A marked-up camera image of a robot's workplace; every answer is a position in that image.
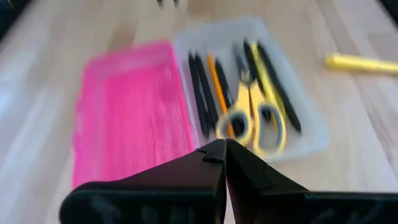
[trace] transparent container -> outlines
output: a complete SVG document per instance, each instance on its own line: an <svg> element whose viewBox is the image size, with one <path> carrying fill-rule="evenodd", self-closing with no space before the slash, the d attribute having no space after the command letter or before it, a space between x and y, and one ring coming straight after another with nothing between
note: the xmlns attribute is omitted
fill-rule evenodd
<svg viewBox="0 0 398 224"><path fill-rule="evenodd" d="M192 133L196 136L193 138L196 140L196 147L212 141L215 135L212 133L209 139L205 139L200 129L192 79L188 66L188 53L197 52L200 54L206 68L213 98L218 107L218 114L221 116L222 110L218 103L215 85L206 56L207 53L211 52L214 58L217 58L221 62L229 89L234 96L234 100L236 100L239 77L232 46L234 42L242 44L244 39L247 39L249 42L259 40L266 48L278 78L302 125L302 133L299 134L291 126L290 121L287 120L287 139L284 153L279 156L268 157L266 160L268 162L285 161L295 157L303 157L311 152L324 149L329 142L329 133L326 124L315 109L313 103L306 96L291 64L280 51L274 40L272 40L263 20L258 17L245 17L227 22L205 24L196 29L179 33L174 38L174 50L180 68L190 121L192 122ZM268 138L272 139L275 136L273 134L266 134L263 140L267 141Z"/></svg>

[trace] pen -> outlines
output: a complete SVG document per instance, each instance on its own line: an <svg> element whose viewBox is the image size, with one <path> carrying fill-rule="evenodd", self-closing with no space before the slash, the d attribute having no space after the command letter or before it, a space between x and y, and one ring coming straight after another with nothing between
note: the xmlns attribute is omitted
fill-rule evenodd
<svg viewBox="0 0 398 224"><path fill-rule="evenodd" d="M221 66L221 63L218 60L216 60L215 64L216 64L216 72L217 72L218 80L220 81L220 86L221 86L224 100L225 100L225 105L228 109L232 105L234 105L234 100L233 100L232 94L229 90L228 82L226 81L225 73L224 73L223 67ZM232 121L232 127L233 127L235 136L239 136L243 132L244 124L242 121L235 120L235 121Z"/></svg>
<svg viewBox="0 0 398 224"><path fill-rule="evenodd" d="M207 81L205 67L203 66L203 62L201 61L201 58L198 54L196 54L195 56L195 63L197 65L199 80L201 83L203 94L205 96L207 111L211 120L211 127L215 129L216 123L218 121L217 109L214 103L213 95L211 94L209 83Z"/></svg>
<svg viewBox="0 0 398 224"><path fill-rule="evenodd" d="M289 118L290 122L292 123L292 126L301 133L301 124L299 121L299 118L297 117L294 108L289 100L289 97L287 96L282 84L280 84L280 81L278 79L278 76L276 74L276 71L274 69L274 66L272 66L272 63L269 59L269 56L265 50L265 48L260 44L260 42L257 43L257 47L260 53L261 58L264 61L264 65L267 68L268 75L271 79L271 82L274 84L275 89L277 90L280 98L282 99L282 102L285 107L286 115Z"/></svg>
<svg viewBox="0 0 398 224"><path fill-rule="evenodd" d="M200 81L199 81L199 76L198 76L198 70L197 66L195 63L195 59L191 54L188 56L188 64L189 64L189 69L191 72L191 78L192 78L192 86L193 86L193 93L195 94L195 101L197 103L197 108L198 108L198 115L199 115L199 122L200 122L200 127L203 135L208 138L209 137L209 123L208 123L208 114L206 112L205 108L205 103L203 102L202 95L200 93Z"/></svg>

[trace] scissor blade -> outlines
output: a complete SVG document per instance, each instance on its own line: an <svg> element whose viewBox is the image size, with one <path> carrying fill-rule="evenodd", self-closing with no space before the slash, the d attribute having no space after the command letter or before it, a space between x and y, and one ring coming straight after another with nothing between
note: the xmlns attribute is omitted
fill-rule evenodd
<svg viewBox="0 0 398 224"><path fill-rule="evenodd" d="M237 43L233 44L233 50L234 50L234 56L235 56L235 62L236 65L238 66L238 72L239 75L242 74L242 72L248 72L248 69L246 68L241 53L240 53L240 49L239 49L239 45Z"/></svg>

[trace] yellow scissors handle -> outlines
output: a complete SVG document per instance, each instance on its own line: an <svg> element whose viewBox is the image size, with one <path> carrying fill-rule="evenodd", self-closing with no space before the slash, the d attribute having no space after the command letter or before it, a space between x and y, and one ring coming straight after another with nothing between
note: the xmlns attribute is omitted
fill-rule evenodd
<svg viewBox="0 0 398 224"><path fill-rule="evenodd" d="M286 128L285 120L282 116L282 112L275 103L267 103L264 99L262 92L259 88L258 83L253 84L251 87L251 98L253 103L253 113L254 113L254 139L253 139L253 149L254 152L261 157L270 157L271 155L277 155L283 152L286 142ZM262 115L262 111L270 111L275 119L277 126L277 140L273 147L265 148L261 144L261 139L266 136L265 124L267 121Z"/></svg>
<svg viewBox="0 0 398 224"><path fill-rule="evenodd" d="M240 119L244 123L244 130L239 136L233 139L243 146L250 143L253 132L253 123L250 116L249 88L242 82L239 82L238 99L235 104L229 108L226 114L223 114L216 125L216 137L218 139L229 138L228 125L233 120Z"/></svg>

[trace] black plastic object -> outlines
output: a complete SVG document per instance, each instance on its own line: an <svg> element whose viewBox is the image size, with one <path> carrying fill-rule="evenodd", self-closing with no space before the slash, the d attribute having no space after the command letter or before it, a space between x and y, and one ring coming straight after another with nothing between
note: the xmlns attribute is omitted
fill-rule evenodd
<svg viewBox="0 0 398 224"><path fill-rule="evenodd" d="M389 13L398 28L398 1L397 0L379 0L384 9Z"/></svg>
<svg viewBox="0 0 398 224"><path fill-rule="evenodd" d="M0 0L0 40L31 0Z"/></svg>
<svg viewBox="0 0 398 224"><path fill-rule="evenodd" d="M311 192L234 140L114 182L83 184L63 201L62 224L223 223L226 180L235 221L397 223L397 194Z"/></svg>

